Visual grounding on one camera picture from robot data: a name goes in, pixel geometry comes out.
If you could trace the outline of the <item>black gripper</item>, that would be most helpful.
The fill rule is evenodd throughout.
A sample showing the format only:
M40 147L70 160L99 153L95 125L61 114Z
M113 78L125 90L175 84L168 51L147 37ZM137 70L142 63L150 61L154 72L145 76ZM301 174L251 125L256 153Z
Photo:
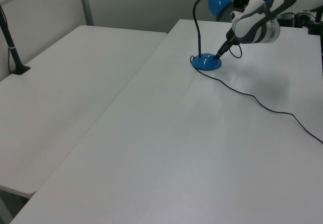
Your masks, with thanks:
M239 41L235 37L235 33L232 28L230 28L229 31L226 33L226 39L227 41L223 43L223 45L220 47L217 54L215 55L215 57L217 57L218 59L220 59L221 56L230 49L230 46L239 45Z

